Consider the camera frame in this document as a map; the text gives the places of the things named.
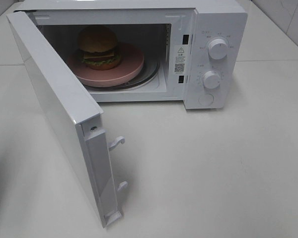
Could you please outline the round white door release button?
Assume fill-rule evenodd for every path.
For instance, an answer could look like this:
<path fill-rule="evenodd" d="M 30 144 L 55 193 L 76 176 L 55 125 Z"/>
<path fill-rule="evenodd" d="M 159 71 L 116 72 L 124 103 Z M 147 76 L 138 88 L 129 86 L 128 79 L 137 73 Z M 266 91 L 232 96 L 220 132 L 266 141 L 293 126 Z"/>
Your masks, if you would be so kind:
<path fill-rule="evenodd" d="M 198 99 L 198 102 L 200 105 L 208 107 L 214 102 L 214 96 L 212 94 L 203 94 Z"/>

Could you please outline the pink round plate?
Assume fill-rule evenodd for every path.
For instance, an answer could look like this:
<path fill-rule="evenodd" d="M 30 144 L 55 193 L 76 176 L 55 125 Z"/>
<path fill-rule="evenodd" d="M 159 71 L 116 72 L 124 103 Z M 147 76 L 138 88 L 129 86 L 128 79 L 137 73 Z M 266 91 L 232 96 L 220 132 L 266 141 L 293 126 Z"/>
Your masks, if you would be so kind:
<path fill-rule="evenodd" d="M 66 64 L 74 75 L 84 85 L 91 87 L 112 87 L 135 78 L 144 66 L 143 52 L 132 44 L 120 43 L 122 56 L 120 63 L 108 70 L 94 70 L 86 66 L 79 59 L 79 51 L 68 57 Z"/>

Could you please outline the white microwave door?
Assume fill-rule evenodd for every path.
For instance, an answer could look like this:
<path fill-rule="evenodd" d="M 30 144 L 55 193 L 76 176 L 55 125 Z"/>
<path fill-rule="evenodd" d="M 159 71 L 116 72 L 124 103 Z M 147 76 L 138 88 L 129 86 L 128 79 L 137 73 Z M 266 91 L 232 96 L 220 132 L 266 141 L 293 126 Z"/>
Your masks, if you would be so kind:
<path fill-rule="evenodd" d="M 27 13 L 7 16 L 39 104 L 102 227 L 121 218 L 110 151 L 125 142 L 108 142 L 102 109 L 52 48 Z"/>

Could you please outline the burger with lettuce and cheese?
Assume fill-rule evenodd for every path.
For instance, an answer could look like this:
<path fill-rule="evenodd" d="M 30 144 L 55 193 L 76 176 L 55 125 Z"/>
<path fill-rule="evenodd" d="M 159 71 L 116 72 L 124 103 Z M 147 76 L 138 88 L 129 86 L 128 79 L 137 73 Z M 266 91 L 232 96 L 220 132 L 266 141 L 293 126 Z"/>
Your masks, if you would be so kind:
<path fill-rule="evenodd" d="M 94 70 L 109 70 L 121 62 L 122 56 L 115 33 L 103 25 L 82 29 L 77 37 L 79 59 Z"/>

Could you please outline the glass microwave turntable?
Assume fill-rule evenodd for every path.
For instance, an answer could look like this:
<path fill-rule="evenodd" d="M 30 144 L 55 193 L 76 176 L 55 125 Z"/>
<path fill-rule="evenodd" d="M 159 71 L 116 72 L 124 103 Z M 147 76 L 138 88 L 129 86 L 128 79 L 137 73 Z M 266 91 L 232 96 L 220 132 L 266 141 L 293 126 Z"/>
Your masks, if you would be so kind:
<path fill-rule="evenodd" d="M 91 87 L 91 86 L 85 86 L 88 90 L 94 90 L 94 91 L 120 91 L 120 90 L 129 90 L 134 89 L 139 86 L 143 86 L 147 83 L 149 83 L 157 74 L 159 70 L 159 62 L 153 61 L 147 63 L 144 62 L 143 68 L 140 71 L 140 73 L 130 81 L 117 85 L 117 86 L 111 86 L 111 87 Z"/>

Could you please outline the lower white microwave knob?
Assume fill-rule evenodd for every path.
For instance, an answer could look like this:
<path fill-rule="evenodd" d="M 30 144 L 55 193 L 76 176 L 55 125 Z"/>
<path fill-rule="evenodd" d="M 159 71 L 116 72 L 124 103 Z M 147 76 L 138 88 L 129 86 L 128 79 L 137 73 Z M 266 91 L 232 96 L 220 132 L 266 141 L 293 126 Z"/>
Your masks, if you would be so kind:
<path fill-rule="evenodd" d="M 217 71 L 210 70 L 202 76 L 203 86 L 207 89 L 215 89 L 221 83 L 221 77 Z"/>

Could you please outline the white microwave knob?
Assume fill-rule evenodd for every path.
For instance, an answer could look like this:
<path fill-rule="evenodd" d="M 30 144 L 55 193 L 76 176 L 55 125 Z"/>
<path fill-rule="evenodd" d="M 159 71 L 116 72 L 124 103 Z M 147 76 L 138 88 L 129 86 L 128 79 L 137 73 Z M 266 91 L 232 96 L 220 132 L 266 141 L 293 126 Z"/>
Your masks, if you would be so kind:
<path fill-rule="evenodd" d="M 224 37 L 212 38 L 207 43 L 208 54 L 214 60 L 223 59 L 228 53 L 228 47 L 228 40 Z"/>
<path fill-rule="evenodd" d="M 202 76 L 203 86 L 207 89 L 215 89 L 221 83 L 221 77 L 217 71 L 210 70 Z"/>

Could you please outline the white microwave oven body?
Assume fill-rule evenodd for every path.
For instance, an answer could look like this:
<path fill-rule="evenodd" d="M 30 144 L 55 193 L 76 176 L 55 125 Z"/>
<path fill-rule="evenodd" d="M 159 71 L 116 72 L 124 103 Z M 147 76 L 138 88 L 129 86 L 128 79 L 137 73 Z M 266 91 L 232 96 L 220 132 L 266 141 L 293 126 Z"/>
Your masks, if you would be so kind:
<path fill-rule="evenodd" d="M 147 63 L 159 62 L 156 76 L 134 89 L 88 90 L 78 79 L 96 102 L 182 101 L 187 109 L 224 106 L 247 21 L 233 0 L 26 0 L 18 11 L 28 14 L 65 64 L 79 51 L 79 32 L 91 25 L 106 26 L 118 44 L 139 48 Z M 220 60 L 208 54 L 207 43 L 215 37 L 229 43 Z M 215 89 L 203 86 L 210 70 L 221 77 Z M 208 107 L 198 102 L 203 94 L 214 96 Z"/>

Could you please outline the upper white microwave knob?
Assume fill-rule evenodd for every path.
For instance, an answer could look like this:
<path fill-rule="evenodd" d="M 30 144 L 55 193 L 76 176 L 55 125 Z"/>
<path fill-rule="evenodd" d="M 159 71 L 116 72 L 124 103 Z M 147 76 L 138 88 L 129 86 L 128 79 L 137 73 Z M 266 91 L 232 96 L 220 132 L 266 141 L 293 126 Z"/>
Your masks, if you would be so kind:
<path fill-rule="evenodd" d="M 208 54 L 214 60 L 223 59 L 228 53 L 228 47 L 228 40 L 224 37 L 212 38 L 207 43 Z"/>

